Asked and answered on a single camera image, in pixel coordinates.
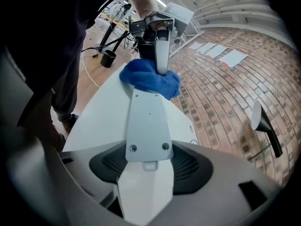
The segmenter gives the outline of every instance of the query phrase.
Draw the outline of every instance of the brick wall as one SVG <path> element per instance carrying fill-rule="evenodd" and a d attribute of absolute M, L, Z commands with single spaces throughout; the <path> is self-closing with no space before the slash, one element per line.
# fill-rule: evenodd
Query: brick wall
<path fill-rule="evenodd" d="M 281 143 L 283 155 L 269 148 L 251 163 L 279 185 L 285 185 L 301 143 L 301 67 L 287 45 L 260 33 L 233 28 L 208 28 L 195 41 L 228 47 L 211 59 L 184 47 L 170 67 L 181 78 L 181 92 L 172 102 L 193 122 L 203 146 L 246 159 L 269 143 L 251 129 L 252 107 L 259 100 Z M 248 54 L 230 69 L 218 59 L 232 51 Z"/>

